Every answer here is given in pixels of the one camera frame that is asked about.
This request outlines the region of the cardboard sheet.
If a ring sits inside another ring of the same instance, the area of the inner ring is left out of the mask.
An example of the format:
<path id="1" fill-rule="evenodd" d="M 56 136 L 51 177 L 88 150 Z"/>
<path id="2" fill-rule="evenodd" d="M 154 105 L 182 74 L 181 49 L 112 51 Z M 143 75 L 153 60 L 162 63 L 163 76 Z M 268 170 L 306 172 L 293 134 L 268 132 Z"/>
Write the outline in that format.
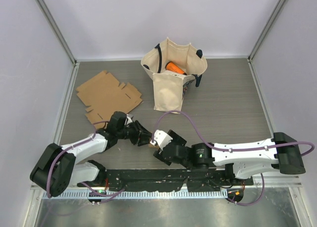
<path id="1" fill-rule="evenodd" d="M 111 73 L 102 71 L 76 88 L 78 98 L 86 106 L 85 116 L 95 127 L 109 121 L 114 112 L 125 114 L 141 102 L 141 92 L 130 83 L 119 82 Z"/>

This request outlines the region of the brown cardboard box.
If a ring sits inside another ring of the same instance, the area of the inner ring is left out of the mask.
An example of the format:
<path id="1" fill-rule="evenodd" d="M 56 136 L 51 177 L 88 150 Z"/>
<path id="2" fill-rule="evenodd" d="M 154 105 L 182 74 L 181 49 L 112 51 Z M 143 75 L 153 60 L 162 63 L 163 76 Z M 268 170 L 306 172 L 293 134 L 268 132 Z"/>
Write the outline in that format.
<path id="1" fill-rule="evenodd" d="M 157 147 L 156 141 L 151 141 L 151 142 L 149 143 L 149 147 L 150 147 L 150 148 L 156 148 L 156 147 Z"/>

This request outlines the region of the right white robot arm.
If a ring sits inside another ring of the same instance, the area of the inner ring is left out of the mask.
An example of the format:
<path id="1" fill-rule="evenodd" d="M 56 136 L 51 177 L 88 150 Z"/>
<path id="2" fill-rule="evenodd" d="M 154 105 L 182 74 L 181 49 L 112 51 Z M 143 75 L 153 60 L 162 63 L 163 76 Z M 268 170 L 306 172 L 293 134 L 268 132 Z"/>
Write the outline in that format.
<path id="1" fill-rule="evenodd" d="M 283 132 L 253 143 L 198 143 L 188 147 L 186 140 L 172 130 L 157 130 L 150 144 L 157 146 L 154 156 L 162 162 L 180 164 L 188 170 L 225 167 L 224 180 L 234 185 L 253 175 L 279 171 L 299 175 L 306 172 L 297 141 Z"/>

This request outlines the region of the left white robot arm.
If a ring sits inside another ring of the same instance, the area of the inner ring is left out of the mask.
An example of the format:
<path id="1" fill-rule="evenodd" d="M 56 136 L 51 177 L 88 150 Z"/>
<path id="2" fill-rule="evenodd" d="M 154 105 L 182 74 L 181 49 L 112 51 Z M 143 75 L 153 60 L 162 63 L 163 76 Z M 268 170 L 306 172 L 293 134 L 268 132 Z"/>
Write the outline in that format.
<path id="1" fill-rule="evenodd" d="M 49 144 L 30 173 L 30 180 L 57 197 L 72 185 L 99 187 L 106 183 L 106 168 L 88 158 L 103 153 L 117 144 L 129 140 L 133 145 L 143 146 L 150 142 L 152 133 L 137 120 L 124 112 L 114 112 L 108 121 L 100 121 L 87 138 L 66 145 Z"/>

